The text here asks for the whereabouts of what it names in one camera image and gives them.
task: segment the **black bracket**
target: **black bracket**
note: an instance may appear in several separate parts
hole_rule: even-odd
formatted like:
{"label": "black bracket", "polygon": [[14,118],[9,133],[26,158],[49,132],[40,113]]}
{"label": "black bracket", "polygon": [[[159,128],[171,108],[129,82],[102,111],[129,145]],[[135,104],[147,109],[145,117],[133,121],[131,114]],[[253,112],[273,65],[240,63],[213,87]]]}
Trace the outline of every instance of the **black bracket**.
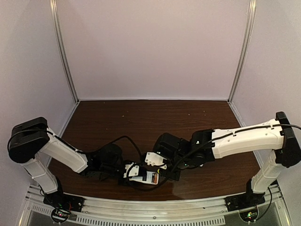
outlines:
{"label": "black bracket", "polygon": [[[68,204],[70,203],[70,205],[71,205],[70,210],[71,211],[81,212],[82,205],[83,205],[83,202],[85,200],[83,197],[64,194],[63,198],[64,198],[64,200],[66,200],[66,203],[68,203]],[[44,198],[43,203],[49,205],[48,199]]]}
{"label": "black bracket", "polygon": [[[280,124],[290,124],[284,112],[277,112],[276,120],[278,120]],[[284,140],[282,149],[275,150],[276,163],[282,164],[283,166],[289,168],[301,161],[301,149],[292,127],[281,127],[281,135],[284,136]]]}
{"label": "black bracket", "polygon": [[228,212],[235,210],[242,210],[249,207],[254,207],[265,203],[264,196],[257,199],[248,199],[246,193],[228,196],[225,198]]}
{"label": "black bracket", "polygon": [[13,127],[11,137],[8,153],[11,160],[17,163],[28,162],[50,139],[47,135],[47,120],[39,117],[19,124]]}

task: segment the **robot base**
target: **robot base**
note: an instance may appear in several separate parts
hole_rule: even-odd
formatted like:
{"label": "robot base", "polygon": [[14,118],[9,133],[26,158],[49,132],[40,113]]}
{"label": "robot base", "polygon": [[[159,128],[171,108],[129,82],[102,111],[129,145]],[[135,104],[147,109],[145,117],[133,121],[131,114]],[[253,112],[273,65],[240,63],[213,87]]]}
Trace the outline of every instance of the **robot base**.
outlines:
{"label": "robot base", "polygon": [[[70,202],[71,211],[81,212],[82,205],[85,200],[84,198],[69,194],[64,194],[64,198]],[[46,198],[44,198],[43,203],[49,205],[49,202]]]}
{"label": "robot base", "polygon": [[250,207],[254,207],[259,204],[265,203],[264,197],[258,199],[248,199],[247,195],[238,194],[233,196],[228,196],[225,198],[226,206],[228,212],[235,210],[242,210]]}

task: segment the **glass panel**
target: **glass panel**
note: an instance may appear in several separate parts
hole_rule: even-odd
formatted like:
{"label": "glass panel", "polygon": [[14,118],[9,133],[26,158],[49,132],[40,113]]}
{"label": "glass panel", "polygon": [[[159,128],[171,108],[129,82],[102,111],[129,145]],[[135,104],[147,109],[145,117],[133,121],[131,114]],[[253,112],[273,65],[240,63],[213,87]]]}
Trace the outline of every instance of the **glass panel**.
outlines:
{"label": "glass panel", "polygon": [[[266,210],[268,205],[261,206],[259,208],[259,216]],[[246,226],[247,223],[240,219],[238,213],[230,214],[225,216],[225,221],[227,226]],[[37,212],[32,211],[30,213],[29,221],[27,226],[53,226],[53,221],[50,216],[46,216]],[[65,222],[62,224],[63,226],[82,226],[80,224],[74,222]],[[271,204],[268,212],[265,214],[263,218],[261,218],[258,222],[256,222],[256,226],[281,226],[279,215],[277,213],[277,207],[275,203]]]}
{"label": "glass panel", "polygon": [[[268,205],[264,205],[259,207],[259,217],[261,214],[264,213]],[[227,226],[246,226],[248,225],[246,222],[244,222],[238,213],[230,214],[225,216],[225,221]],[[281,226],[281,222],[279,219],[279,215],[277,212],[277,207],[275,203],[272,203],[268,212],[262,217],[260,220],[256,222],[256,226],[267,226],[267,225],[273,225],[273,226]]]}

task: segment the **wooden tabletop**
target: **wooden tabletop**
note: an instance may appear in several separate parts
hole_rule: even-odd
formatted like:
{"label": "wooden tabletop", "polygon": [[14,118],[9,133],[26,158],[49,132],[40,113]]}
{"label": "wooden tabletop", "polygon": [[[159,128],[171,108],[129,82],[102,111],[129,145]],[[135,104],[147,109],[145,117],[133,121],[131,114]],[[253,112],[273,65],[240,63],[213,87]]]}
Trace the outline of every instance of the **wooden tabletop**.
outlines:
{"label": "wooden tabletop", "polygon": [[[68,143],[90,152],[122,135],[131,137],[143,153],[152,151],[164,132],[190,139],[201,129],[239,127],[226,101],[82,101],[64,135]],[[117,144],[124,159],[138,161],[138,154],[126,140]],[[51,172],[59,177],[67,193],[107,199],[163,201],[199,199],[244,192],[246,182],[259,166],[252,152],[236,154],[184,170],[180,181],[168,181],[151,192],[117,185],[117,179],[99,181],[84,178],[52,160]]]}

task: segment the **robotic arm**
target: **robotic arm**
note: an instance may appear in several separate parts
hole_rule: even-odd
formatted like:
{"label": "robotic arm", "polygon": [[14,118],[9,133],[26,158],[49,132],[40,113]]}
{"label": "robotic arm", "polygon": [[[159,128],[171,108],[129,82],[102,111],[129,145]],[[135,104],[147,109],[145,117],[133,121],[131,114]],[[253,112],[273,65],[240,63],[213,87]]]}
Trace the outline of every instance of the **robotic arm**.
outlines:
{"label": "robotic arm", "polygon": [[122,159],[122,150],[109,143],[98,151],[84,153],[58,137],[40,117],[12,130],[8,142],[10,158],[20,163],[38,182],[45,196],[44,203],[55,208],[81,211],[83,198],[66,195],[58,178],[51,174],[39,158],[45,153],[85,177],[102,174],[116,177],[120,184],[136,181],[158,184],[159,175],[179,180],[181,170],[203,166],[207,161],[228,155],[272,149],[260,171],[247,182],[246,193],[225,199],[228,211],[264,203],[264,194],[282,170],[301,161],[301,149],[292,126],[283,112],[268,122],[237,128],[207,129],[193,133],[191,140],[165,133],[156,141],[153,152],[145,155],[145,164],[160,167],[160,174],[147,171],[142,164]]}
{"label": "robotic arm", "polygon": [[249,127],[196,131],[190,141],[165,133],[153,148],[157,156],[149,154],[145,162],[149,165],[166,162],[168,169],[160,170],[160,175],[179,180],[181,170],[203,166],[207,161],[228,155],[263,149],[269,149],[269,157],[247,182],[246,193],[225,199],[228,211],[233,211],[264,203],[269,185],[285,168],[301,161],[300,146],[284,112],[278,112],[276,119]]}

